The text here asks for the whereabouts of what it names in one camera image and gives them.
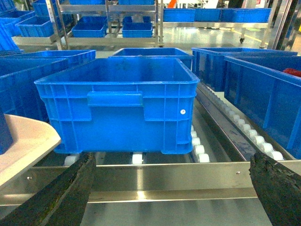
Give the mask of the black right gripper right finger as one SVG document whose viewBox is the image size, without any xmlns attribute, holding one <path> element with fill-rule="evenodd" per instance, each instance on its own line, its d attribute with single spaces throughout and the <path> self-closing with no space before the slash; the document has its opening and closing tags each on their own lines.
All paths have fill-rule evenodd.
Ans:
<svg viewBox="0 0 301 226">
<path fill-rule="evenodd" d="M 274 226 L 301 224 L 301 176 L 262 152 L 250 159 L 250 177 Z"/>
</svg>

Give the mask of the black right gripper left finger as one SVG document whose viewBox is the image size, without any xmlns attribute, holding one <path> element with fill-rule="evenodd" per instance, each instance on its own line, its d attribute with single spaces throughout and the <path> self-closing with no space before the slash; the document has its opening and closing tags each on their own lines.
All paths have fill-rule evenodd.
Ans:
<svg viewBox="0 0 301 226">
<path fill-rule="evenodd" d="M 79 226 L 94 182 L 96 160 L 86 153 L 3 219 L 2 226 Z"/>
</svg>

